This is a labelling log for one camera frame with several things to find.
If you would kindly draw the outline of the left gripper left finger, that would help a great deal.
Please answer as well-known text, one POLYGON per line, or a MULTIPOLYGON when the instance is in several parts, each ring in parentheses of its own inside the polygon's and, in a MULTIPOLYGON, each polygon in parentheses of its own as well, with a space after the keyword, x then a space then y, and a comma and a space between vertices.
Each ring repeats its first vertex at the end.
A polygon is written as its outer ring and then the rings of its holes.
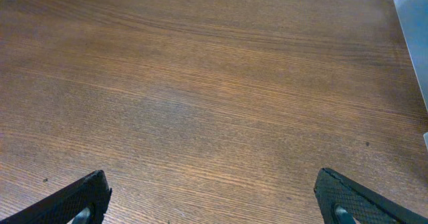
POLYGON ((1 222, 101 224, 111 195, 104 171, 96 170, 1 222))

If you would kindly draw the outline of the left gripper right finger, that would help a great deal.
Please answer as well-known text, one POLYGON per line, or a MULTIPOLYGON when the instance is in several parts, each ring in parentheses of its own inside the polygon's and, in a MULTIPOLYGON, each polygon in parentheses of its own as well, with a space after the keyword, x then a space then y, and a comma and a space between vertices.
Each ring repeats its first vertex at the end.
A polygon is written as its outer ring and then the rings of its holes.
POLYGON ((426 217, 390 201, 330 168, 319 170, 314 194, 325 223, 427 222, 426 217))

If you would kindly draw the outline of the clear plastic storage bin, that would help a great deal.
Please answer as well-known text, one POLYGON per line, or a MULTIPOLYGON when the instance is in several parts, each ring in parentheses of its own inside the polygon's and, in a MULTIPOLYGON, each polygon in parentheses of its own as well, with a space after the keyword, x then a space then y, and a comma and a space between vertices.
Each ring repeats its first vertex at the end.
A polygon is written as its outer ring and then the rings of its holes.
POLYGON ((424 103, 427 103, 427 0, 391 1, 395 5, 424 103))

